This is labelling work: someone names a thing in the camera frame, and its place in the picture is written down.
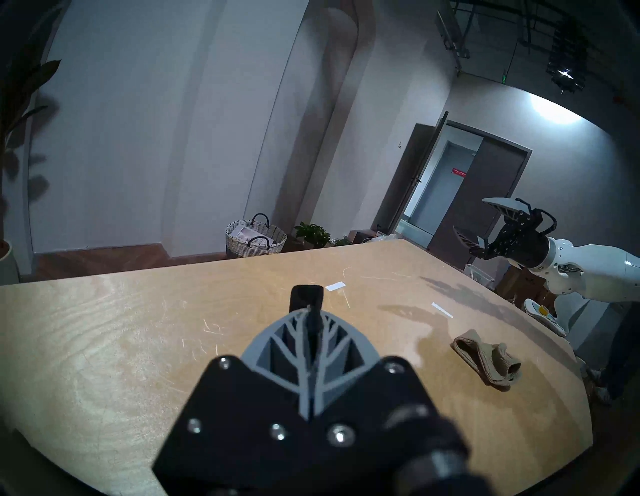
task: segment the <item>plant pot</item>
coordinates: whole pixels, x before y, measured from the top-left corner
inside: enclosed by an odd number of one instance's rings
[[[15,263],[15,258],[13,257],[13,247],[8,241],[5,242],[9,245],[9,251],[0,259],[0,286],[18,284],[20,282],[18,264]]]

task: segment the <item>dark brown door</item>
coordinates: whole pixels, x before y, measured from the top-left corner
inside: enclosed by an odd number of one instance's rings
[[[483,198],[509,196],[522,172],[527,152],[491,138],[483,139],[462,185],[438,226],[427,250],[443,262],[464,269],[471,256],[453,226],[488,237],[499,213]]]
[[[436,127],[416,124],[413,128],[411,138],[404,148],[396,173],[371,226],[373,230],[390,234],[396,228],[400,216],[420,182],[420,177],[429,158],[431,158],[431,153],[436,141],[438,141],[442,127],[447,121],[448,114],[448,112],[444,113]]]

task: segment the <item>door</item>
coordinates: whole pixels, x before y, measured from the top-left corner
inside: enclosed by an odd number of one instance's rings
[[[396,228],[431,158],[448,114],[444,113],[435,128],[424,124],[416,124],[413,128],[396,173],[373,221],[372,229],[390,234]]]
[[[482,203],[482,199],[509,196],[522,173],[526,157],[524,150],[493,138],[483,139],[427,250],[443,262],[464,269],[472,257],[458,240],[453,226],[488,237],[499,213]]]
[[[476,152],[447,142],[429,184],[409,219],[409,223],[431,236],[442,222],[462,184]]]

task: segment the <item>white paper strip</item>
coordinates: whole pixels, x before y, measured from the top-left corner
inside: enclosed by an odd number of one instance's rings
[[[345,287],[346,284],[342,281],[337,282],[335,284],[331,284],[329,286],[326,286],[326,290],[327,291],[334,291],[335,289],[340,289],[341,287]]]
[[[432,307],[437,308],[439,311],[441,311],[443,314],[445,314],[447,317],[453,318],[453,315],[451,315],[450,313],[448,313],[448,311],[446,311],[444,308],[442,308],[440,305],[436,305],[436,303],[432,303],[431,304]]]

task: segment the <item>ceiling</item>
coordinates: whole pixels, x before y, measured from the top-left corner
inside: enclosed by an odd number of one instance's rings
[[[555,101],[598,125],[612,105],[640,123],[640,35],[635,3],[629,8],[625,1],[451,1],[468,50],[461,69]],[[556,27],[566,18],[587,40],[584,89],[575,95],[561,95],[547,73]]]

